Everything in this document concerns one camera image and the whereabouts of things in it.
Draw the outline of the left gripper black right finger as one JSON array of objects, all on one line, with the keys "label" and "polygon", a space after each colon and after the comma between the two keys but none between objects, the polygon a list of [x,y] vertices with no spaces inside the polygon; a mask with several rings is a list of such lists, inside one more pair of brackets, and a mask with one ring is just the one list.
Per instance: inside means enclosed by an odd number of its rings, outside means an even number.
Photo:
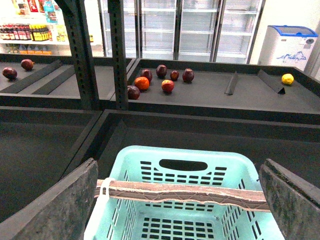
[{"label": "left gripper black right finger", "polygon": [[286,240],[320,238],[320,189],[271,159],[260,166],[260,184]]}]

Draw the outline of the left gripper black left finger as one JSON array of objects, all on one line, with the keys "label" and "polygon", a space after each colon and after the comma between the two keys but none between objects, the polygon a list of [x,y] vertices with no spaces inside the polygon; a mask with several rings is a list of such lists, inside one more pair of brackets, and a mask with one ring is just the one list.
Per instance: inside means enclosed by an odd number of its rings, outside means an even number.
[{"label": "left gripper black left finger", "polygon": [[78,240],[91,211],[98,163],[89,158],[0,224],[2,240]]}]

